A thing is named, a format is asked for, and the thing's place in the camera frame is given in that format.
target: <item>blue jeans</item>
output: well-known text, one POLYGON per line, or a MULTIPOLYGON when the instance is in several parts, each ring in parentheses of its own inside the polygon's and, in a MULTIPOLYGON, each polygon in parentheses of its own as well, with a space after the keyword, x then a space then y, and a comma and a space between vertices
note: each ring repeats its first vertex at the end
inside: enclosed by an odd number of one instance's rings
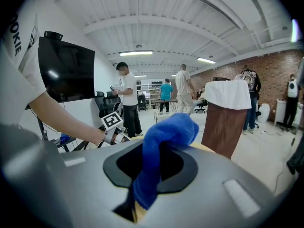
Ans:
POLYGON ((254 127, 255 127, 257 99, 255 97, 255 98, 251 98, 250 100, 251 100, 251 109, 247 109, 247 115, 246 115, 246 120, 245 120, 245 124, 243 127, 243 131, 247 130, 248 123, 249 123, 249 127, 251 129, 254 129, 254 127))

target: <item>white t-shirt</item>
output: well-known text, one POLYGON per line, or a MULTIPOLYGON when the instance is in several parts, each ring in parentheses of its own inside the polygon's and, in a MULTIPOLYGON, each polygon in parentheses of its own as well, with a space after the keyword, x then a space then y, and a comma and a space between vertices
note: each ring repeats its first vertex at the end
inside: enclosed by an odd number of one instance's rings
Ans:
POLYGON ((132 89, 132 95, 123 95, 123 105, 136 105, 138 104, 137 101, 137 86, 136 86, 136 79, 133 73, 128 73, 124 77, 124 85, 123 90, 125 89, 132 89))
POLYGON ((185 70, 181 70, 176 74, 175 83, 178 95, 190 94, 188 79, 190 79, 190 74, 185 70))
POLYGON ((17 124, 26 105, 45 92, 38 63, 38 0, 26 0, 0 39, 0 122, 17 124))

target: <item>white cabinet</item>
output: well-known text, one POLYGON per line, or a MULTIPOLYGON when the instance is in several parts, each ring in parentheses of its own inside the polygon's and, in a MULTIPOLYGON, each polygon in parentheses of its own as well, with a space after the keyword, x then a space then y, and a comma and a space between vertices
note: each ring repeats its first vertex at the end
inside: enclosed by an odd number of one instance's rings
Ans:
MULTIPOLYGON (((286 101, 283 100, 276 100, 276 112, 275 112, 275 124, 277 122, 283 123, 284 116, 285 116, 285 109, 286 109, 286 101)), ((294 118, 293 126, 298 126, 301 121, 301 114, 302 114, 303 104, 298 103, 298 108, 296 110, 296 115, 294 118)))

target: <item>black jacket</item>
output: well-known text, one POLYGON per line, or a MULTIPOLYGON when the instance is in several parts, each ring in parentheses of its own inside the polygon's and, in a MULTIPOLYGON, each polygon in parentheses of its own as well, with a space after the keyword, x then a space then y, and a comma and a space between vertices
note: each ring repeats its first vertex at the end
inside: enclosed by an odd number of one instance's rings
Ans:
POLYGON ((250 98, 256 98, 257 93, 260 91, 262 85, 261 81, 255 71, 250 69, 241 72, 245 76, 245 80, 248 82, 250 98))

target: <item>white cloth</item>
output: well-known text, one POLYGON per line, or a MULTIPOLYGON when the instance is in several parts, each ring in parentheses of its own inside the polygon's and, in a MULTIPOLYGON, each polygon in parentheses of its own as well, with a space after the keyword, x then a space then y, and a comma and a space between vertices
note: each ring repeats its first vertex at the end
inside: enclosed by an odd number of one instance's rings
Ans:
POLYGON ((206 83, 204 98, 215 105, 234 109, 250 109, 251 100, 245 80, 214 81, 206 83))
POLYGON ((125 89, 132 89, 132 95, 123 95, 123 105, 136 105, 137 101, 137 86, 136 86, 136 79, 133 73, 128 73, 124 77, 124 85, 123 90, 125 89))
POLYGON ((180 113, 184 112, 186 108, 186 113, 191 114, 194 110, 193 100, 190 94, 177 95, 177 106, 180 113))
POLYGON ((175 84, 178 95, 190 94, 190 89, 187 80, 190 79, 190 74, 187 71, 181 70, 175 76, 175 84))
POLYGON ((24 1, 0 39, 0 122, 5 124, 19 123, 26 105, 46 90, 38 63, 37 1, 24 1))

